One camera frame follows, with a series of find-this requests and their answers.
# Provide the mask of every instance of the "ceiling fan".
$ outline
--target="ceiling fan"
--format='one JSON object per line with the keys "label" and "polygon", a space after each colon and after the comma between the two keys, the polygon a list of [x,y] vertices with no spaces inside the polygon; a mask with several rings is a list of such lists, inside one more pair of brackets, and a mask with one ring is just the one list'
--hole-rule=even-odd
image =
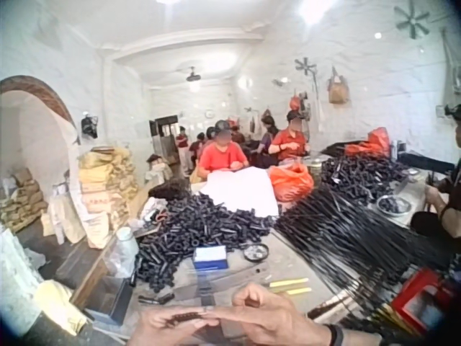
{"label": "ceiling fan", "polygon": [[186,78],[186,81],[188,81],[189,83],[192,83],[193,81],[199,81],[200,79],[202,79],[202,76],[200,76],[199,74],[195,74],[195,67],[194,66],[191,66],[191,73],[190,75]]}
{"label": "ceiling fan", "polygon": [[404,22],[397,23],[396,27],[399,30],[410,29],[410,38],[416,40],[418,37],[429,34],[429,29],[424,27],[420,21],[428,19],[431,15],[429,12],[425,12],[420,15],[416,15],[414,0],[409,0],[410,12],[406,13],[400,7],[394,7],[395,14],[404,17]]}

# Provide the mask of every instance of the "metal bowl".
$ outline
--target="metal bowl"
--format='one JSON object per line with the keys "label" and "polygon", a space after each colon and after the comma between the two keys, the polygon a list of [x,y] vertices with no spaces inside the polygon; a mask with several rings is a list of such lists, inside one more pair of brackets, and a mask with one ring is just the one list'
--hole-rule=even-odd
{"label": "metal bowl", "polygon": [[[399,209],[401,210],[401,212],[399,213],[393,213],[392,211],[388,211],[386,209],[384,209],[382,207],[382,202],[384,200],[388,200],[388,199],[394,199],[394,201],[397,203]],[[411,211],[411,203],[408,202],[407,200],[403,199],[402,197],[398,197],[398,196],[395,196],[395,195],[384,195],[382,197],[380,197],[377,202],[376,202],[376,208],[383,214],[387,215],[387,216],[390,216],[392,218],[398,218],[400,216],[404,216],[404,215],[407,215],[408,213],[410,213]]]}

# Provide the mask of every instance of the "worker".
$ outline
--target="worker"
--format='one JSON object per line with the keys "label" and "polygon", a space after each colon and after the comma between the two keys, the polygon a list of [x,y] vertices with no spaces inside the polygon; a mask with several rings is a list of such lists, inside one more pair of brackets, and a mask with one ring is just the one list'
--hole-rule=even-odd
{"label": "worker", "polygon": [[215,133],[215,127],[214,126],[210,126],[209,128],[207,128],[207,140],[203,143],[202,148],[200,148],[198,153],[197,153],[199,160],[200,160],[200,157],[202,156],[202,153],[205,150],[205,148],[215,141],[215,135],[216,135],[216,133]]}
{"label": "worker", "polygon": [[194,166],[194,168],[197,164],[196,161],[198,158],[198,152],[200,148],[202,148],[203,144],[205,144],[205,134],[201,132],[197,135],[197,140],[194,143],[192,143],[189,148],[189,151],[191,154],[190,158],[191,158],[192,165]]}
{"label": "worker", "polygon": [[178,147],[179,161],[181,162],[182,173],[188,177],[192,170],[192,163],[189,157],[189,145],[187,144],[186,129],[179,127],[179,135],[176,137],[176,146]]}
{"label": "worker", "polygon": [[245,136],[240,132],[240,128],[237,125],[232,127],[232,141],[237,144],[245,143]]}
{"label": "worker", "polygon": [[301,132],[302,120],[303,116],[299,112],[290,110],[287,114],[288,127],[278,132],[269,147],[269,154],[278,154],[281,164],[304,156],[310,150]]}
{"label": "worker", "polygon": [[[382,337],[317,324],[298,313],[292,301],[251,283],[233,297],[233,306],[164,307],[141,313],[140,321],[127,346],[180,345],[205,326],[217,326],[220,320],[241,323],[246,336],[257,345],[354,345],[378,346]],[[196,313],[193,319],[171,325],[175,315]]]}
{"label": "worker", "polygon": [[[461,148],[461,114],[456,117],[456,144]],[[426,186],[426,202],[437,213],[419,212],[411,219],[411,228],[436,239],[443,247],[461,252],[461,159],[450,176],[436,186]],[[448,193],[445,203],[440,193]]]}
{"label": "worker", "polygon": [[255,166],[266,169],[270,166],[276,166],[278,163],[277,155],[269,154],[269,147],[271,146],[275,136],[278,134],[279,129],[275,125],[274,118],[271,115],[263,117],[261,122],[266,128],[266,133],[262,136],[258,149],[253,151],[253,154],[256,154]]}
{"label": "worker", "polygon": [[215,139],[207,146],[199,161],[198,176],[206,179],[213,171],[238,171],[249,165],[241,147],[232,142],[231,127],[219,120],[215,125]]}

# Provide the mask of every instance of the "ceiling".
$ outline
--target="ceiling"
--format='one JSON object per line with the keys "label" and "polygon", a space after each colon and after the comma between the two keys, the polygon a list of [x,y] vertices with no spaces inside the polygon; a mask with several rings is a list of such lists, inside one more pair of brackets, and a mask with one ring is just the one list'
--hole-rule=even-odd
{"label": "ceiling", "polygon": [[38,0],[154,89],[232,76],[288,0]]}

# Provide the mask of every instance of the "hand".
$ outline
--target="hand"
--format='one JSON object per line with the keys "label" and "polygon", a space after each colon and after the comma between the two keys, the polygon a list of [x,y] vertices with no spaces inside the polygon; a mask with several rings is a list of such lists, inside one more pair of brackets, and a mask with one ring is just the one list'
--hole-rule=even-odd
{"label": "hand", "polygon": [[299,143],[295,143],[295,142],[285,144],[286,149],[296,150],[299,147],[300,147]]}
{"label": "hand", "polygon": [[436,205],[440,199],[440,192],[436,187],[426,185],[426,202],[430,205]]}
{"label": "hand", "polygon": [[168,308],[152,308],[141,313],[140,321],[127,346],[174,346],[192,336],[204,326],[216,326],[216,319],[193,319],[169,327],[167,322],[174,315],[190,312],[203,313],[202,307],[172,306]]}
{"label": "hand", "polygon": [[293,303],[251,283],[237,292],[233,307],[213,307],[204,319],[237,321],[252,342],[263,345],[329,345],[331,333],[299,314]]}
{"label": "hand", "polygon": [[234,161],[232,164],[230,164],[230,170],[231,171],[238,171],[239,169],[243,168],[243,164],[239,161]]}

